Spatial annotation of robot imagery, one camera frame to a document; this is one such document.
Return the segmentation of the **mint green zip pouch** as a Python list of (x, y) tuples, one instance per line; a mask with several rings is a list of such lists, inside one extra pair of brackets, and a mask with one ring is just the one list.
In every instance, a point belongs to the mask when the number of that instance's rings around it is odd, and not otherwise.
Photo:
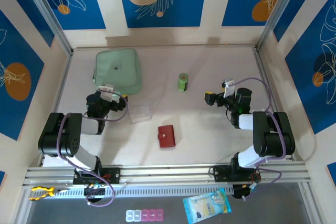
[(92, 79), (97, 88), (113, 86), (119, 94), (139, 93), (142, 72), (138, 53), (133, 48), (99, 52)]

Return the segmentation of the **yellow black pliers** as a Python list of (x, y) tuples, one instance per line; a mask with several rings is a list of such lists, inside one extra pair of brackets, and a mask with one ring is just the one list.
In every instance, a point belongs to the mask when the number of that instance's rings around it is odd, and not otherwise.
[(29, 197), (30, 201), (38, 201), (46, 197), (54, 197), (58, 193), (67, 192), (69, 188), (56, 188), (56, 187), (43, 187), (36, 186), (33, 187), (30, 191), (34, 193), (33, 196)]

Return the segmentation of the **blue snack packet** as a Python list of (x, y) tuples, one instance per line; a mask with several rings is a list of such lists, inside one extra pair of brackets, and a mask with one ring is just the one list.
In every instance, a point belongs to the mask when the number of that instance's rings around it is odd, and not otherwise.
[(215, 215), (232, 212), (223, 188), (212, 193), (185, 198), (183, 205), (188, 224), (196, 224)]

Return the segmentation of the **white pink pill organiser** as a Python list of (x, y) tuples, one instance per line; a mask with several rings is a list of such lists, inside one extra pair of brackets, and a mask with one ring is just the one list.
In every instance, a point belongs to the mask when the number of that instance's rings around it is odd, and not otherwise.
[(127, 210), (126, 222), (161, 222), (164, 220), (163, 209)]

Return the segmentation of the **aluminium mounting rail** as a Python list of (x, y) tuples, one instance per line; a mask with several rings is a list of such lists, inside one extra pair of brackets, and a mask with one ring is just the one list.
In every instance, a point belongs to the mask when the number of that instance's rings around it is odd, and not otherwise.
[[(121, 166), (120, 184), (126, 186), (150, 185), (203, 185), (215, 184), (209, 174), (212, 164), (198, 165), (153, 165)], [(278, 173), (282, 176), (279, 183), (310, 182), (311, 178), (304, 162), (268, 162), (260, 165), (261, 182), (269, 183)], [(27, 170), (23, 186), (72, 184), (74, 169), (72, 167), (31, 167)]]

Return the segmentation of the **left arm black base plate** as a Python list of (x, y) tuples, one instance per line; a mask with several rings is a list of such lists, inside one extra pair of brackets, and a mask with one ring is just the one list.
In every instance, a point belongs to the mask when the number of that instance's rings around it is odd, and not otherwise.
[[(105, 167), (105, 168), (98, 168), (94, 170), (100, 177), (108, 181), (112, 185), (119, 184), (120, 180), (120, 171), (121, 169), (118, 167)], [(74, 185), (90, 185), (90, 184), (106, 184), (102, 179), (97, 178), (93, 175), (85, 173), (80, 170), (74, 170), (74, 178), (73, 184)]]

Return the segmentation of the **black connector block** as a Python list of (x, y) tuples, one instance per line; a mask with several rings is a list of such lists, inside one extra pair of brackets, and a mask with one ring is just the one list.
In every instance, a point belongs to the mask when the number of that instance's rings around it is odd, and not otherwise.
[(105, 195), (105, 191), (104, 187), (91, 184), (84, 189), (83, 195), (87, 203), (95, 204), (102, 199), (101, 196)]
[(247, 185), (247, 184), (241, 184), (241, 185), (233, 185), (234, 194), (233, 197), (236, 199), (244, 199), (249, 197), (252, 190), (255, 188), (255, 185)]

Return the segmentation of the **aluminium frame post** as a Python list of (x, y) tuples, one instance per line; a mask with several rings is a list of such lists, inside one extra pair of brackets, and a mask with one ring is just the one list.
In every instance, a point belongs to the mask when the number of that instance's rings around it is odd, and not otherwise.
[(60, 43), (62, 49), (66, 52), (68, 56), (72, 56), (73, 49), (66, 38), (63, 29), (55, 16), (52, 8), (50, 7), (47, 0), (33, 0), (37, 8), (39, 9), (40, 13), (42, 14), (43, 18), (47, 22), (48, 26), (54, 33), (55, 37), (57, 38), (58, 42)]
[(262, 47), (266, 43), (269, 35), (272, 33), (273, 29), (275, 28), (278, 20), (282, 16), (284, 10), (286, 9), (288, 3), (290, 0), (278, 0), (276, 2), (276, 5), (271, 12), (269, 19), (267, 20), (265, 27), (262, 31), (262, 34), (260, 36), (260, 39), (258, 43), (256, 44), (256, 51), (260, 52), (262, 50)]

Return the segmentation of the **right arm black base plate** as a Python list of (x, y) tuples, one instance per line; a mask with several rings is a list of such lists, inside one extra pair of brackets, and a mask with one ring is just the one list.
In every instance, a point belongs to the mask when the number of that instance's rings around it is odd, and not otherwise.
[(260, 182), (259, 170), (241, 168), (232, 165), (216, 165), (212, 167), (212, 174), (216, 182)]

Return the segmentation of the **aluminium table edge rail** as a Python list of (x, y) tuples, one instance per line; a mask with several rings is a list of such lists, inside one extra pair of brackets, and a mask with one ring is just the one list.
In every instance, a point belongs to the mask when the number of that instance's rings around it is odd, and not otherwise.
[(296, 148), (292, 129), (287, 114), (276, 111), (278, 106), (260, 54), (256, 52), (255, 58), (269, 103), (265, 110), (253, 112), (254, 151), (265, 161), (284, 159)]
[[(68, 75), (68, 72), (69, 72), (69, 69), (70, 69), (70, 66), (71, 66), (71, 61), (72, 61), (73, 55), (74, 54), (71, 54), (69, 56), (68, 60), (67, 60), (64, 72), (63, 72), (63, 74), (61, 76), (61, 79), (60, 79), (59, 87), (58, 87), (58, 90), (56, 92), (56, 96), (55, 96), (55, 100), (54, 100), (51, 112), (58, 112), (58, 109), (59, 109), (59, 106), (60, 106), (60, 100), (61, 100), (61, 97), (62, 97), (62, 93), (64, 91), (64, 87), (65, 87), (65, 83), (66, 83), (66, 80), (67, 80), (67, 75)], [(45, 154), (40, 153), (39, 158), (38, 158), (37, 167), (43, 167), (44, 160), (45, 160)]]

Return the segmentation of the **red leather card holder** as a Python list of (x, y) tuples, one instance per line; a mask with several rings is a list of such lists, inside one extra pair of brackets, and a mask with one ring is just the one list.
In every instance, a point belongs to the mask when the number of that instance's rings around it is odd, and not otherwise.
[(159, 126), (157, 139), (159, 140), (160, 148), (175, 147), (176, 142), (173, 125)]

